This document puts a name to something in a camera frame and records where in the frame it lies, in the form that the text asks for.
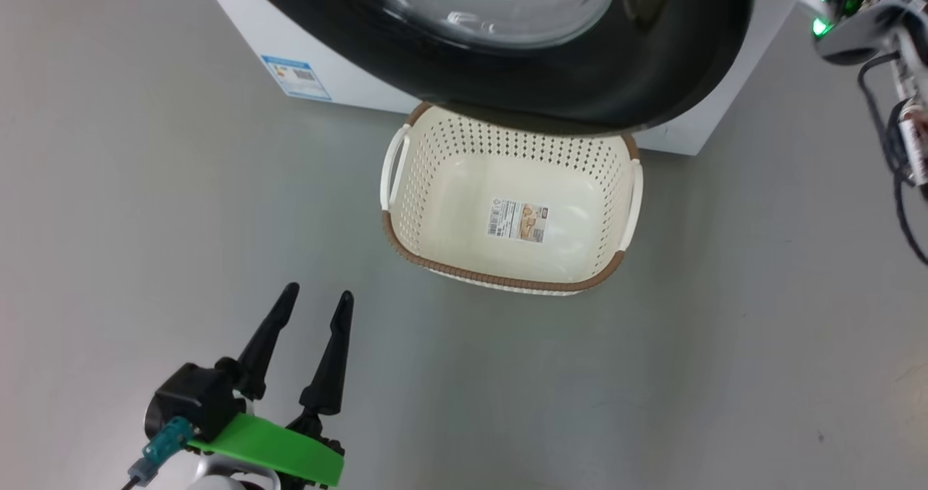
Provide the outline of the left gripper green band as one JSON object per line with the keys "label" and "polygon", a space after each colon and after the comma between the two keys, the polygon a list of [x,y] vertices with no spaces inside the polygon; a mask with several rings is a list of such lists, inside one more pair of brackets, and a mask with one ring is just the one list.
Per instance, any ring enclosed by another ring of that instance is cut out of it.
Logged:
{"label": "left gripper green band", "polygon": [[[276,342],[289,324],[298,296],[299,284],[285,286],[236,361],[241,372],[236,390],[252,401],[264,398],[265,376]],[[206,441],[200,431],[203,418],[186,412],[194,428],[188,445],[200,453],[191,489],[246,489],[246,481],[236,479],[236,474],[268,479],[272,489],[327,489],[339,485],[344,472],[344,448],[323,436],[321,418],[341,412],[354,305],[352,292],[342,292],[329,323],[327,347],[311,384],[299,397],[304,412],[288,427],[238,413],[226,418],[225,427],[213,440]]]}

